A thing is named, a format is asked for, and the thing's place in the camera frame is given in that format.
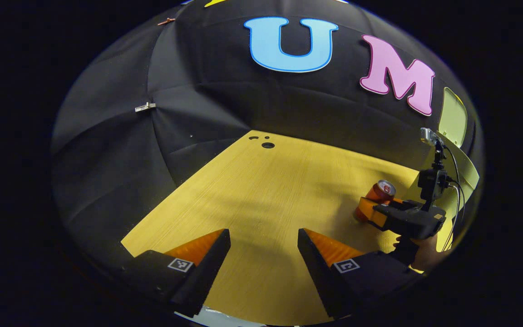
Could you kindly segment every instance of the person's arm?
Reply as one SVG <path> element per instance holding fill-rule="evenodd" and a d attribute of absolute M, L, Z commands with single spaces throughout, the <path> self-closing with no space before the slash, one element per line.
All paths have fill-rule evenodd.
<path fill-rule="evenodd" d="M 443 252 L 438 252 L 437 247 L 437 234 L 425 240 L 415 240 L 411 238 L 411 241 L 419 246 L 417 254 L 415 254 L 415 260 L 411 263 L 413 269 L 420 271 L 427 271 L 428 269 L 433 268 L 435 265 L 440 263 L 446 256 L 448 256 L 452 250 L 446 250 Z"/>

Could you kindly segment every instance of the blue letter u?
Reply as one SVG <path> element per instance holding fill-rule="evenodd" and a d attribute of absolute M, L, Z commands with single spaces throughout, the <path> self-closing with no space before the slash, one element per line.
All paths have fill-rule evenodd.
<path fill-rule="evenodd" d="M 278 72 L 305 73 L 321 69 L 332 58 L 332 31 L 338 26 L 319 19 L 302 19 L 300 24 L 310 28 L 310 52 L 292 56 L 282 51 L 281 30 L 288 24 L 283 17 L 262 17 L 245 22 L 250 30 L 249 47 L 252 58 L 265 68 Z"/>

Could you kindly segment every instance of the yellow wooden surface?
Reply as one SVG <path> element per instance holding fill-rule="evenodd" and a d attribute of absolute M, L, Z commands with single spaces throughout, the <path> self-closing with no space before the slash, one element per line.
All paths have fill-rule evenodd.
<path fill-rule="evenodd" d="M 276 146 L 265 149 L 265 142 Z M 163 200 L 122 244 L 133 256 L 165 252 L 229 228 L 231 249 L 206 306 L 272 325 L 330 321 L 297 249 L 298 229 L 365 253 L 390 252 L 397 235 L 358 223 L 352 213 L 378 180 L 389 180 L 401 198 L 417 174 L 367 155 L 253 130 Z"/>

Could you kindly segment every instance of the orange gripper pad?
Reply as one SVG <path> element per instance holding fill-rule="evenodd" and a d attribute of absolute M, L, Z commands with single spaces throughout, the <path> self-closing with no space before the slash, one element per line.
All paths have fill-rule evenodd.
<path fill-rule="evenodd" d="M 326 261 L 328 267 L 332 266 L 333 263 L 365 254 L 364 252 L 349 247 L 348 245 L 329 238 L 328 236 L 316 233 L 313 230 L 304 228 L 304 231 L 318 248 L 318 251 L 322 255 L 322 258 L 324 258 L 324 261 Z"/>
<path fill-rule="evenodd" d="M 200 238 L 196 238 L 181 246 L 168 250 L 164 254 L 191 261 L 195 263 L 196 266 L 198 266 L 199 263 L 201 263 L 201 260 L 205 258 L 205 255 L 207 252 L 209 252 L 209 249 L 215 243 L 223 230 L 224 229 L 220 229 L 215 232 L 203 235 Z"/>

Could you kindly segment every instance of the soda can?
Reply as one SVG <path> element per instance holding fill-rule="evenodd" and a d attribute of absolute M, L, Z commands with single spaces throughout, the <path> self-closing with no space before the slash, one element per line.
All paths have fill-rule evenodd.
<path fill-rule="evenodd" d="M 393 199 L 395 198 L 395 194 L 397 193 L 397 190 L 391 184 L 388 180 L 379 180 L 376 182 L 372 188 L 370 189 L 369 193 L 365 196 L 365 198 L 374 201 L 379 204 L 389 204 Z M 356 207 L 355 209 L 355 219 L 360 222 L 367 222 L 369 221 L 369 218 L 363 214 L 359 207 Z"/>

